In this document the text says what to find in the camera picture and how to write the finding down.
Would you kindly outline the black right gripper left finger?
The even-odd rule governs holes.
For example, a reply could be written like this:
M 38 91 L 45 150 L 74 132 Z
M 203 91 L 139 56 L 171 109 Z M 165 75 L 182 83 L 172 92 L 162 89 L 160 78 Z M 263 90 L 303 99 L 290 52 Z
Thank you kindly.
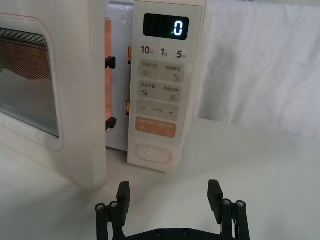
M 131 200 L 130 183 L 123 181 L 119 184 L 116 200 L 109 205 L 98 203 L 95 206 L 96 239 L 108 240 L 108 223 L 112 224 L 113 240 L 125 240 L 123 233 Z

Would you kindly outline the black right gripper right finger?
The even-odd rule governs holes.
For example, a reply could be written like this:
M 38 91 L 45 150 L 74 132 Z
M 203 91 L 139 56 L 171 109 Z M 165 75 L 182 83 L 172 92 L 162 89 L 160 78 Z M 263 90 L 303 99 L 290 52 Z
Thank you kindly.
M 247 204 L 244 201 L 232 202 L 224 198 L 220 183 L 214 179 L 208 181 L 207 198 L 224 240 L 250 239 Z

